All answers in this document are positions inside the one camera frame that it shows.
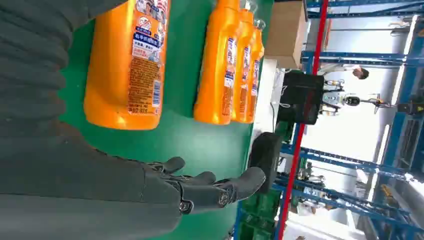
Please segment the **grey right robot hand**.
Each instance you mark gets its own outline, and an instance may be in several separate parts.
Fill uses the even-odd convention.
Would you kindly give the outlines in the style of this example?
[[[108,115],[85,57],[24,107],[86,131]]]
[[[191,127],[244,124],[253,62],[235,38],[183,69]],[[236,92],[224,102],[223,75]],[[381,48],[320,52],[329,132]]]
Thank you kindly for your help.
[[[258,167],[237,178],[178,176],[110,156],[73,131],[0,129],[0,237],[3,240],[142,240],[172,232],[183,215],[252,196]]]

